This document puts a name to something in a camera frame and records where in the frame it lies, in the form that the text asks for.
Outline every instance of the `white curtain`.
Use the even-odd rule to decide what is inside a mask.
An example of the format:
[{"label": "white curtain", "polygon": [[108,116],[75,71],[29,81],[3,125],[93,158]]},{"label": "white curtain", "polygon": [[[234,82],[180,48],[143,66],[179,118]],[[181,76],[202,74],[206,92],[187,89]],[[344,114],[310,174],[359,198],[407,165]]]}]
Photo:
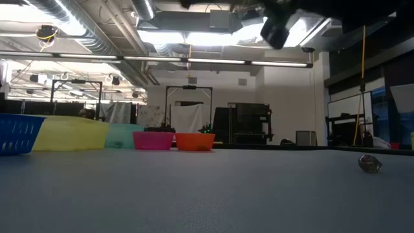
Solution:
[{"label": "white curtain", "polygon": [[210,106],[172,106],[171,126],[177,133],[199,133],[203,125],[210,123]]},{"label": "white curtain", "polygon": [[110,103],[102,104],[100,116],[105,117],[108,123],[131,123],[131,104],[132,103]]},{"label": "white curtain", "polygon": [[140,105],[138,106],[138,125],[144,127],[160,127],[164,122],[164,109],[160,106]]}]

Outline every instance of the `teal basket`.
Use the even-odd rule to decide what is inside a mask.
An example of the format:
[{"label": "teal basket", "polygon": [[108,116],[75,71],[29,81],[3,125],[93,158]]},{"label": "teal basket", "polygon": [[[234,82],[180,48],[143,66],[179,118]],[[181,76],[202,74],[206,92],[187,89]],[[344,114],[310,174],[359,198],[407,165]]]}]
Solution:
[{"label": "teal basket", "polygon": [[143,130],[144,127],[134,124],[110,124],[105,148],[134,148],[132,132]]}]

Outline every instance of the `orange basket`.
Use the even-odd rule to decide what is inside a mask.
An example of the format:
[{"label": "orange basket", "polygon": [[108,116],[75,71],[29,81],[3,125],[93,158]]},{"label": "orange basket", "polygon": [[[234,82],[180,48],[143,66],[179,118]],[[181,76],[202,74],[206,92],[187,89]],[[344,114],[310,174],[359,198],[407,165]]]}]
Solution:
[{"label": "orange basket", "polygon": [[212,133],[176,133],[177,147],[182,151],[210,151],[213,148],[215,134]]}]

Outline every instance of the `yellow basket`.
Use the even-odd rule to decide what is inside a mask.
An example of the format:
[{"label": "yellow basket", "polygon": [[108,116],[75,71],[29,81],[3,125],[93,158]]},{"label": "yellow basket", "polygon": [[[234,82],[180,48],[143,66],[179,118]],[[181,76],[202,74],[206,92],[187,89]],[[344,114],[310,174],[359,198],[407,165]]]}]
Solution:
[{"label": "yellow basket", "polygon": [[46,117],[34,143],[34,151],[103,149],[109,124],[75,116]]}]

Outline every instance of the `plastic basket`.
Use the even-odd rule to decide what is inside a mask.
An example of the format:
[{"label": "plastic basket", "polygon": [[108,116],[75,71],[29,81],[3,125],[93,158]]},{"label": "plastic basket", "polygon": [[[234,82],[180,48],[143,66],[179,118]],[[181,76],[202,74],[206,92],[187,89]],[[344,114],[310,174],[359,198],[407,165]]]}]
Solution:
[{"label": "plastic basket", "polygon": [[30,153],[44,119],[0,113],[0,155]]},{"label": "plastic basket", "polygon": [[134,124],[110,124],[105,148],[134,148],[132,132],[143,131],[144,127]]},{"label": "plastic basket", "polygon": [[174,133],[133,132],[136,150],[169,150],[173,145]]},{"label": "plastic basket", "polygon": [[34,151],[99,150],[105,145],[109,124],[76,116],[47,116]]},{"label": "plastic basket", "polygon": [[213,149],[213,133],[177,133],[175,140],[182,151],[210,151]]}]

